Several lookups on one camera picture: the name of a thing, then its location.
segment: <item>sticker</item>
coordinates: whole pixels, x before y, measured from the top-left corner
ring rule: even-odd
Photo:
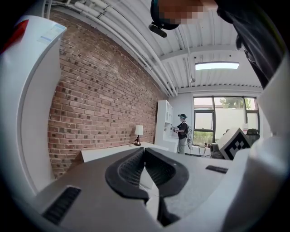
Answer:
[[[48,32],[46,32],[44,35],[40,36],[40,38],[37,40],[43,44],[50,44],[58,35],[60,35],[63,31],[66,30],[66,27],[55,24]]]

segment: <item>window frame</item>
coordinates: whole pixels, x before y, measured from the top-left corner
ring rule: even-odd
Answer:
[[[227,97],[236,97],[236,98],[241,98],[242,99],[242,102],[243,102],[243,109],[244,109],[244,114],[245,114],[245,121],[244,123],[248,123],[248,114],[257,114],[257,117],[258,117],[258,131],[260,131],[260,114],[259,114],[259,106],[256,102],[257,98],[256,97],[246,97],[246,96],[204,96],[204,97],[193,97],[193,108],[194,108],[194,123],[193,123],[193,133],[196,131],[196,132],[211,132],[213,133],[213,143],[215,143],[215,136],[216,136],[216,106],[215,106],[215,102],[214,102],[214,98],[215,97],[224,97],[224,98],[227,98]],[[212,109],[207,109],[207,110],[196,110],[195,109],[195,105],[194,105],[194,99],[195,98],[211,98],[212,99],[212,103],[213,103],[213,108]],[[256,109],[255,110],[247,110],[246,108],[246,101],[245,101],[245,98],[250,98],[250,99],[254,99],[255,101],[255,106],[256,106]],[[196,114],[198,113],[212,113],[213,114],[213,129],[212,130],[209,130],[209,129],[196,129],[195,128],[195,120],[196,120]]]

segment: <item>ceiling light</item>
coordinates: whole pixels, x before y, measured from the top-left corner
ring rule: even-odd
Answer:
[[[240,63],[238,62],[206,62],[206,63],[196,63],[195,70],[204,69],[215,69],[215,68],[229,68],[237,69]]]

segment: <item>table lamp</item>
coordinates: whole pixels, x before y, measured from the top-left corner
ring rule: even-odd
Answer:
[[[139,136],[143,135],[143,126],[136,125],[135,135],[137,135],[138,137],[137,137],[137,139],[135,139],[136,142],[134,143],[134,145],[141,146]]]

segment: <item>tree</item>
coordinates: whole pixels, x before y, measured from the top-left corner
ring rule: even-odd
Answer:
[[[241,98],[235,98],[235,97],[227,97],[227,98],[221,98],[220,103],[225,106],[225,108],[232,108],[232,109],[242,109],[244,107],[243,100]],[[246,103],[246,109],[249,110],[251,100],[248,98],[245,98]]]

